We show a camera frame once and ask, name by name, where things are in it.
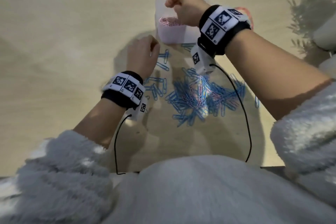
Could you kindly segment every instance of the black wristband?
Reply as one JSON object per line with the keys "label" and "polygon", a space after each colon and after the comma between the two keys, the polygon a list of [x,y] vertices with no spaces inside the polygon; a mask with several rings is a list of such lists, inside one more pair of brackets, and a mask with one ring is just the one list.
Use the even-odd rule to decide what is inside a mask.
{"label": "black wristband", "polygon": [[[144,83],[144,81],[141,78],[141,76],[138,75],[137,73],[133,72],[133,71],[124,71],[122,73],[128,74],[128,75],[132,76],[133,78],[137,79],[141,84]],[[127,96],[125,96],[124,94],[122,94],[120,91],[115,91],[115,90],[111,90],[111,89],[105,90],[103,92],[101,98],[109,99],[112,102],[114,102],[117,105],[119,105],[120,107],[124,107],[126,109],[128,109],[128,108],[136,108],[136,107],[139,106],[136,103],[134,103],[130,98],[128,98]]]}
{"label": "black wristband", "polygon": [[[210,6],[202,15],[201,19],[199,20],[199,30],[202,29],[210,15],[219,7],[220,5],[212,5]],[[212,58],[215,55],[224,55],[225,48],[234,38],[234,36],[244,30],[244,29],[251,29],[249,23],[246,21],[240,21],[234,26],[232,29],[228,30],[223,38],[218,42],[218,44],[214,44],[203,32],[201,32],[201,36],[198,38],[198,45],[201,47],[208,55]]]}

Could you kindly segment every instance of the forearm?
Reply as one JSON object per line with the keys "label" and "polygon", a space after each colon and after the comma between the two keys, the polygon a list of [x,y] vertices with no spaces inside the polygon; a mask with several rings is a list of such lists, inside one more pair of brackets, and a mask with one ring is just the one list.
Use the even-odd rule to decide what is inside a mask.
{"label": "forearm", "polygon": [[73,130],[107,149],[125,111],[102,98]]}
{"label": "forearm", "polygon": [[239,32],[225,54],[276,120],[331,83],[317,68],[251,30]]}

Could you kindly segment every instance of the person's left hand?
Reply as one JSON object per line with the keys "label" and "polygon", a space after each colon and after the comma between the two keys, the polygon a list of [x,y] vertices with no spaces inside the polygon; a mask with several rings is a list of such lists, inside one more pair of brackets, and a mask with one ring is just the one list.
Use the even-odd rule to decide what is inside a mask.
{"label": "person's left hand", "polygon": [[135,40],[127,50],[126,69],[146,80],[153,73],[159,52],[160,44],[152,35]]}

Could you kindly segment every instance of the orange ring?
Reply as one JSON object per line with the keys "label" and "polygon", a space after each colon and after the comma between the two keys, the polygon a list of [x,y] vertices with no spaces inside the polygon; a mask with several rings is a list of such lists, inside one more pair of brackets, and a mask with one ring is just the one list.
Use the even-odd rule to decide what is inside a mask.
{"label": "orange ring", "polygon": [[245,14],[247,15],[247,17],[249,17],[249,20],[251,22],[251,30],[254,29],[254,23],[253,23],[253,18],[252,18],[252,14],[250,13],[250,11],[245,8],[245,7],[242,7],[242,6],[238,6],[238,7],[235,7],[236,10],[240,10],[240,11],[243,11],[245,12]]}

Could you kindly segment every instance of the hand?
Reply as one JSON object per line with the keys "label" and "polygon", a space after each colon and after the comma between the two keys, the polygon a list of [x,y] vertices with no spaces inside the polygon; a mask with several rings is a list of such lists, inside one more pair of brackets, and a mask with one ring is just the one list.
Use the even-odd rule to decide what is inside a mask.
{"label": "hand", "polygon": [[126,69],[146,80],[153,73],[159,52],[160,44],[152,35],[135,40],[127,50]]}
{"label": "hand", "polygon": [[204,12],[210,7],[204,0],[166,0],[166,7],[174,8],[185,25],[198,27]]}

